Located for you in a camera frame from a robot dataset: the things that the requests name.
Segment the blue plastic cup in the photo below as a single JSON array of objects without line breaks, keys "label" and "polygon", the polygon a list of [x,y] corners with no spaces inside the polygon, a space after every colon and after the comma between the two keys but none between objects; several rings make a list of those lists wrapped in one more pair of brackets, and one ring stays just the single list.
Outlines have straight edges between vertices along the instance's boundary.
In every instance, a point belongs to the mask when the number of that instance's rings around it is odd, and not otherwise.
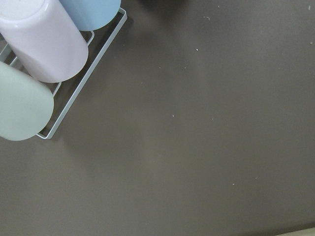
[{"label": "blue plastic cup", "polygon": [[93,31],[110,23],[117,15],[120,0],[62,0],[60,1],[80,31]]}]

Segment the green plastic cup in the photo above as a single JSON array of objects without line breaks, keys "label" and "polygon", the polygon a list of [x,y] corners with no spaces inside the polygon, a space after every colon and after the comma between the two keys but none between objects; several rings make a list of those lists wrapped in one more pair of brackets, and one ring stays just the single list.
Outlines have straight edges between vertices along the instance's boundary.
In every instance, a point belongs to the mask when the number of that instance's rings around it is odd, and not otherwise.
[{"label": "green plastic cup", "polygon": [[31,76],[0,63],[0,136],[22,141],[35,136],[54,110],[50,89]]}]

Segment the pink plastic cup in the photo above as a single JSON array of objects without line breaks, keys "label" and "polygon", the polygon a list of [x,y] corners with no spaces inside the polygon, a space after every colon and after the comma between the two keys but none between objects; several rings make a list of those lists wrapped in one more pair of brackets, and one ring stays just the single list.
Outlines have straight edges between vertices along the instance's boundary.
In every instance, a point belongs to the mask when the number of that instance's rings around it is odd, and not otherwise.
[{"label": "pink plastic cup", "polygon": [[57,83],[77,75],[88,45],[58,0],[2,0],[0,33],[28,73]]}]

